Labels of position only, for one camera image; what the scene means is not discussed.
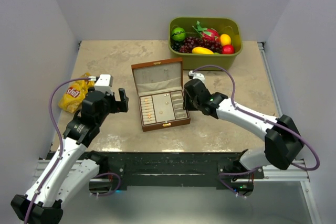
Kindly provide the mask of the brown jewelry box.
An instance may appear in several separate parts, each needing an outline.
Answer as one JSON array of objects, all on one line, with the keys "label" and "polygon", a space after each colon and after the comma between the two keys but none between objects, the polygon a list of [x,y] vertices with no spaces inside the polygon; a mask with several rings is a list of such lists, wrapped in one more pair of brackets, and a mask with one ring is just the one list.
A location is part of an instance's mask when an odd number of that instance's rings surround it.
[{"label": "brown jewelry box", "polygon": [[190,124],[183,109],[182,58],[138,63],[131,69],[144,132]]}]

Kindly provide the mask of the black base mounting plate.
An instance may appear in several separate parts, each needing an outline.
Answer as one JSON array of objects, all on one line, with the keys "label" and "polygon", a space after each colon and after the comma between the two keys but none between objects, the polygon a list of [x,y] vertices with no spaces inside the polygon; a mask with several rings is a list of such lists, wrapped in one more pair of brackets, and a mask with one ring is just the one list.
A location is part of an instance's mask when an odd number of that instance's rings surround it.
[{"label": "black base mounting plate", "polygon": [[92,193],[129,187],[215,187],[249,195],[254,181],[264,178],[259,168],[247,175],[232,176],[225,169],[237,152],[85,152],[80,160],[98,162],[100,178],[89,183]]}]

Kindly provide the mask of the brown ring earring tray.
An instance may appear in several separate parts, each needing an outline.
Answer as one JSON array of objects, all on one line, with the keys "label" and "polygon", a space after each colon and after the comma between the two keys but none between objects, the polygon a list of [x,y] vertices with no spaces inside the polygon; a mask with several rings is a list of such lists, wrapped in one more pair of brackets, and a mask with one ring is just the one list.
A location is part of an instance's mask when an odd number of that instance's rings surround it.
[{"label": "brown ring earring tray", "polygon": [[139,94],[139,108],[142,126],[172,126],[173,123],[189,124],[190,115],[183,109],[182,90],[142,92]]}]

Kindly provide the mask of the green toy melon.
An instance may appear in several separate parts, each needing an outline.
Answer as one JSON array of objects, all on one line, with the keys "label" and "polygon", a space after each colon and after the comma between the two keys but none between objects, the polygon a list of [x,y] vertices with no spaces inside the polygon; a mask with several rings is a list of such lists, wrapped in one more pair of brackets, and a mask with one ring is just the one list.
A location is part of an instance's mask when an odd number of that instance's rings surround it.
[{"label": "green toy melon", "polygon": [[181,42],[185,39],[186,32],[182,27],[176,27],[171,32],[171,38],[174,41]]}]

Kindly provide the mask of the green plastic fruit bin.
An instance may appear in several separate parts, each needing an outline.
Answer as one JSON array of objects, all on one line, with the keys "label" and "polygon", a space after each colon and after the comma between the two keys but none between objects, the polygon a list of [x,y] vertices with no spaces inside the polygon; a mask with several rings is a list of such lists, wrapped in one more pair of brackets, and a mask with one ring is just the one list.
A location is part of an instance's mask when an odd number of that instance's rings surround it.
[{"label": "green plastic fruit bin", "polygon": [[201,25],[207,28],[214,28],[220,34],[227,34],[232,39],[234,53],[233,54],[219,54],[215,56],[204,54],[192,54],[177,52],[172,48],[173,40],[169,38],[168,47],[170,50],[171,58],[181,57],[183,60],[183,69],[192,70],[203,65],[218,65],[224,69],[229,69],[233,64],[237,55],[242,51],[243,44],[240,37],[239,25],[230,18],[217,18],[217,17],[177,17],[171,20],[169,24],[169,32],[173,29],[181,27],[185,29],[187,35],[190,37],[197,37],[197,32],[192,28],[199,21]]}]

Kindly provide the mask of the yellow toy mango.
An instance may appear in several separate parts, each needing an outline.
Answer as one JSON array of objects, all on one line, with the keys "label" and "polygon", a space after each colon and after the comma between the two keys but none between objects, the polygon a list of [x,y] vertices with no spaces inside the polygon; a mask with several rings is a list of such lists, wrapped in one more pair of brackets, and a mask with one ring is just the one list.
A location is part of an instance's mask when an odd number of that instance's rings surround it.
[{"label": "yellow toy mango", "polygon": [[192,49],[193,54],[200,54],[200,55],[213,55],[214,53],[207,48],[204,47],[195,47]]}]

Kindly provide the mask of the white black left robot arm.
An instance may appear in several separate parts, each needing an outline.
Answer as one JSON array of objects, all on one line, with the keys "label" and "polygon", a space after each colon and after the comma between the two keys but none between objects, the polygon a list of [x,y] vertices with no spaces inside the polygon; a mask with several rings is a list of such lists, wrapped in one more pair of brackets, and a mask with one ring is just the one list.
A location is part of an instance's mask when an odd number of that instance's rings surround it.
[{"label": "white black left robot arm", "polygon": [[59,223],[65,205],[89,182],[108,174],[106,158],[91,153],[75,170],[76,161],[99,134],[100,126],[111,113],[127,112],[128,97],[119,89],[120,100],[112,91],[89,91],[81,109],[67,124],[61,143],[40,177],[24,195],[15,195],[11,206],[24,223]]}]

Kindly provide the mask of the yellow potato chips bag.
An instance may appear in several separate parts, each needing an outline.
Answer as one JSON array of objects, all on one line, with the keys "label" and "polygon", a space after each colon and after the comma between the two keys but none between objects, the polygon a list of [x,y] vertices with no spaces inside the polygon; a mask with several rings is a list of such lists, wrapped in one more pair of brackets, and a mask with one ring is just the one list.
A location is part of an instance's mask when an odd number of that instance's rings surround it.
[{"label": "yellow potato chips bag", "polygon": [[88,89],[94,86],[94,81],[78,80],[68,87],[58,102],[58,106],[67,112],[75,113],[81,106],[88,93]]}]

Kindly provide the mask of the purple toy grapes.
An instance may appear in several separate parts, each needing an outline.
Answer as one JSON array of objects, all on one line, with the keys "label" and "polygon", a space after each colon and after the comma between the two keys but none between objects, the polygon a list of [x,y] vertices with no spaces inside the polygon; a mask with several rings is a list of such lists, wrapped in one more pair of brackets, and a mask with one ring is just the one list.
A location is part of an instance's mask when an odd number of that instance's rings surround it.
[{"label": "purple toy grapes", "polygon": [[171,48],[180,53],[191,54],[193,48],[195,47],[203,47],[209,49],[213,53],[221,53],[222,52],[222,45],[220,42],[216,41],[208,41],[196,37],[187,37],[181,42],[173,41],[171,43]]}]

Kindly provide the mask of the yellow orange toy lemon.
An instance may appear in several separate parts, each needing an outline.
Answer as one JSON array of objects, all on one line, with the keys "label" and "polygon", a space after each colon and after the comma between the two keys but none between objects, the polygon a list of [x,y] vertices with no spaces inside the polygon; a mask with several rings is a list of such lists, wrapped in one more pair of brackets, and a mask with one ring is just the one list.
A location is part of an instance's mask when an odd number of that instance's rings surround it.
[{"label": "yellow orange toy lemon", "polygon": [[232,39],[228,34],[221,34],[220,35],[220,43],[222,46],[231,45]]}]

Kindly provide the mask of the red toy apple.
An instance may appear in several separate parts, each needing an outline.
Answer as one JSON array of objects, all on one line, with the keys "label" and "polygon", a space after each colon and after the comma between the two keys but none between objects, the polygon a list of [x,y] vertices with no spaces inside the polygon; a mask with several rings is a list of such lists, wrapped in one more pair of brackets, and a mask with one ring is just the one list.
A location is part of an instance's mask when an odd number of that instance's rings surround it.
[{"label": "red toy apple", "polygon": [[235,53],[235,48],[233,45],[224,45],[222,47],[222,54],[231,55]]}]

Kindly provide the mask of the pink toy dragon fruit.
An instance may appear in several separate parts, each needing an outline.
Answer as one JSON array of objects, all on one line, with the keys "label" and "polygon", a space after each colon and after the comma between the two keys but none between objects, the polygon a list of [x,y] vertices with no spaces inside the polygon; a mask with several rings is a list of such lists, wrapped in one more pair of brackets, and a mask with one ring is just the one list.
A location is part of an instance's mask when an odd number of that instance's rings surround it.
[{"label": "pink toy dragon fruit", "polygon": [[202,27],[199,21],[197,21],[196,25],[192,27],[202,40],[220,42],[220,37],[217,30],[213,28]]}]

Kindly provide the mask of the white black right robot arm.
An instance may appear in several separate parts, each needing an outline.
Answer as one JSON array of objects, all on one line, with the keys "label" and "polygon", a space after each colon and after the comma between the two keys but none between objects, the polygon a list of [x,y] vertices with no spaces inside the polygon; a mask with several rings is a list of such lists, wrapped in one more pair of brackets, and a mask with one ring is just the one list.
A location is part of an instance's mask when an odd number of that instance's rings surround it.
[{"label": "white black right robot arm", "polygon": [[291,117],[263,115],[240,104],[232,104],[228,96],[211,94],[199,79],[184,85],[184,108],[201,111],[206,116],[233,123],[264,141],[263,148],[244,150],[223,169],[239,178],[246,178],[255,168],[273,165],[286,170],[302,150],[299,132]]}]

